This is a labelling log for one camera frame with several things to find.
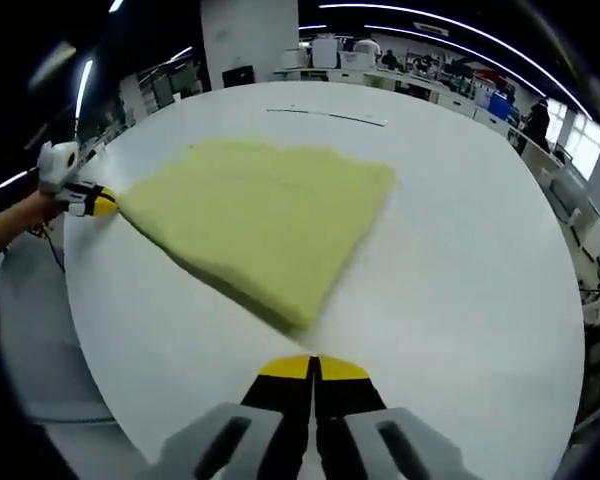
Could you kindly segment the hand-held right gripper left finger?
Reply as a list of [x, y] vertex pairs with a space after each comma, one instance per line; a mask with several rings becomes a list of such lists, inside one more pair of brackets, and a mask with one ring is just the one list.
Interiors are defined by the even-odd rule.
[[163, 479], [295, 479], [308, 444], [314, 359], [265, 364], [237, 403], [220, 403], [171, 436]]

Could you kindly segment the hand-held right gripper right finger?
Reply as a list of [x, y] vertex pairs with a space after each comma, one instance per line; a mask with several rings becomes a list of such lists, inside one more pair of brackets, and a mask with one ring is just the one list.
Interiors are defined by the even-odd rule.
[[461, 449], [403, 407], [388, 407], [362, 367], [317, 358], [316, 442], [328, 479], [474, 479]]

